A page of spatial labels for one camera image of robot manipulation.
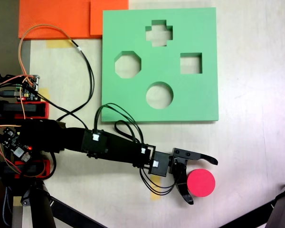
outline square hole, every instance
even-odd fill
[[[180,60],[180,73],[182,75],[203,73],[201,53],[181,53]]]

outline octagonal hole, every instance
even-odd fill
[[[155,82],[149,87],[146,99],[152,108],[164,109],[172,103],[173,91],[167,83]]]
[[[115,72],[121,78],[133,78],[142,69],[142,59],[134,51],[122,51],[115,58]]]

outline connector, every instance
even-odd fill
[[[16,92],[14,90],[4,90],[4,91],[0,91],[0,97],[6,97],[6,98],[12,98],[12,97],[16,97],[19,96],[19,92]]]

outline black metal leg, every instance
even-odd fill
[[[80,213],[67,204],[52,197],[52,212],[55,218],[73,228],[106,228],[102,224]]]
[[[277,200],[265,228],[285,228],[285,196]]]
[[[233,220],[230,223],[223,225],[220,228],[257,228],[267,223],[270,214],[273,210],[275,201],[270,201],[267,204]]]
[[[31,188],[29,202],[33,228],[56,228],[47,192]]]

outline black cable bundle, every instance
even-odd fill
[[[75,43],[75,41],[72,40],[72,43],[78,48],[78,44]],[[93,93],[94,93],[94,89],[95,89],[95,79],[94,79],[94,73],[92,71],[92,68],[91,68],[91,65],[89,63],[89,61],[87,60],[86,56],[84,55],[83,51],[78,48],[78,50],[80,51],[80,53],[82,54],[83,58],[85,59],[85,62],[86,62],[86,66],[87,66],[87,69],[88,69],[88,72],[89,72],[89,79],[90,79],[90,91],[89,91],[89,97],[87,99],[86,102],[84,102],[82,105],[80,105],[79,107],[75,108],[74,110],[70,111],[69,113],[66,113],[65,115],[59,117],[57,119],[57,121],[61,121],[63,118],[65,118],[66,116],[68,115],[71,115],[71,113],[75,113],[77,111],[79,111],[80,109],[82,109],[87,103],[89,103],[89,101],[91,100],[92,96],[93,96]]]

